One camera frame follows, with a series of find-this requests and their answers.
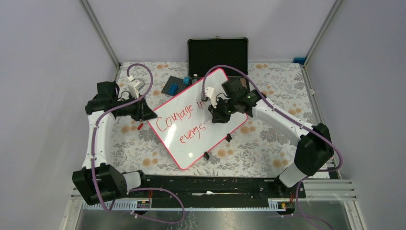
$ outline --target red whiteboard border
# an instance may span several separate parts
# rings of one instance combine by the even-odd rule
[[[227,80],[228,80],[228,76],[226,75],[226,72],[224,72],[224,70],[222,68],[217,68],[215,70],[213,70],[209,75],[210,76],[213,72],[217,71],[218,69],[221,69],[221,71],[224,73],[224,75],[226,76]],[[180,95],[181,93],[185,92],[186,90],[188,90],[190,87],[192,87],[193,85],[189,86],[188,88],[182,90],[180,93],[176,94],[174,97],[172,97],[171,99],[169,99],[168,101],[166,101],[165,103],[163,103],[162,105],[158,106],[157,108],[154,109],[154,111],[156,111],[157,109],[159,109],[161,106],[165,105],[166,103],[170,102],[171,100],[175,99],[178,95]],[[238,128],[240,128],[247,120],[248,120],[248,115],[245,114],[246,119],[243,123],[241,123],[239,126],[237,126],[237,128],[235,128],[232,132],[236,131]],[[202,155],[195,160],[192,164],[190,164],[188,167],[186,168],[181,168],[178,164],[178,162],[175,160],[175,158],[173,157],[172,153],[169,151],[169,149],[165,146],[164,142],[162,141],[162,139],[159,137],[158,133],[155,131],[155,129],[152,127],[151,123],[149,121],[147,121],[149,126],[151,127],[151,129],[155,132],[155,134],[158,136],[159,140],[161,141],[161,143],[164,145],[164,147],[166,148],[166,150],[168,151],[168,153],[170,154],[170,156],[173,158],[173,160],[175,161],[175,163],[177,164],[177,166],[182,169],[182,170],[186,170],[188,169],[190,166],[192,166],[193,164],[195,164],[198,160],[200,160],[200,158],[202,158],[202,156],[204,156],[204,153],[202,153]],[[222,142],[227,136],[225,136],[223,139],[221,139],[219,142],[217,142],[217,144],[213,145],[213,147],[211,147],[208,151],[212,150],[214,147],[216,147],[220,142]]]

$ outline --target small blue object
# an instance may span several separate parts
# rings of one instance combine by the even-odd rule
[[[306,58],[305,58],[305,57],[295,57],[295,58],[293,59],[293,62],[292,62],[292,63],[297,63],[297,64],[302,64],[302,65],[304,65],[305,62],[306,62]]]
[[[189,81],[190,81],[190,77],[185,77],[185,78],[183,79],[183,84],[189,85]]]
[[[169,88],[168,94],[171,96],[175,96],[176,94],[176,90],[178,89],[178,85],[177,84],[172,84]]]

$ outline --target white cable clip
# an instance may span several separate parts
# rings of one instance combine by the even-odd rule
[[[130,76],[128,76],[127,78],[128,78],[128,80],[129,80],[130,82],[134,81],[134,77],[133,77],[131,74],[130,74]]]

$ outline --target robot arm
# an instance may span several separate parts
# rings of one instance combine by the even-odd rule
[[[333,149],[314,134],[287,120],[276,110],[284,113],[303,126],[312,127],[315,132],[331,141],[328,128],[320,123],[314,126],[304,122],[290,113],[282,110],[270,99],[266,99],[274,107],[271,109],[261,98],[256,90],[249,92],[241,85],[239,79],[230,79],[222,84],[226,92],[226,99],[215,95],[213,88],[205,89],[203,99],[212,105],[209,111],[213,116],[212,123],[226,123],[235,112],[246,113],[251,117],[264,121],[274,127],[279,133],[284,134],[293,145],[296,146],[294,163],[286,168],[277,179],[283,184],[282,187],[290,188],[306,176],[314,175],[333,156]]]
[[[92,137],[96,121],[105,111],[122,104],[134,101],[139,97],[139,90],[145,85],[142,80],[130,82],[130,95],[127,100],[119,100],[117,97],[118,88],[115,82],[100,82],[97,84],[97,95],[93,100],[88,101],[85,107],[89,120],[89,140],[85,161],[80,171],[73,172],[72,181],[79,190],[86,203],[98,204],[99,199],[94,190],[91,176],[91,159],[94,158],[97,183],[101,195],[105,201],[114,200],[126,196],[129,189],[139,187],[141,176],[138,171],[120,173],[110,164],[111,132],[116,117],[131,116],[136,121],[143,121],[156,118],[157,115],[148,107],[144,99],[114,110],[105,115],[96,132],[94,142],[95,156],[91,155]]]

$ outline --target black carrying case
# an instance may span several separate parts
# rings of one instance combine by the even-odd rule
[[[232,66],[248,74],[248,38],[213,38],[188,40],[189,77],[202,78],[216,65]],[[225,69],[229,78],[242,75]],[[248,81],[241,79],[243,86],[249,89]]]

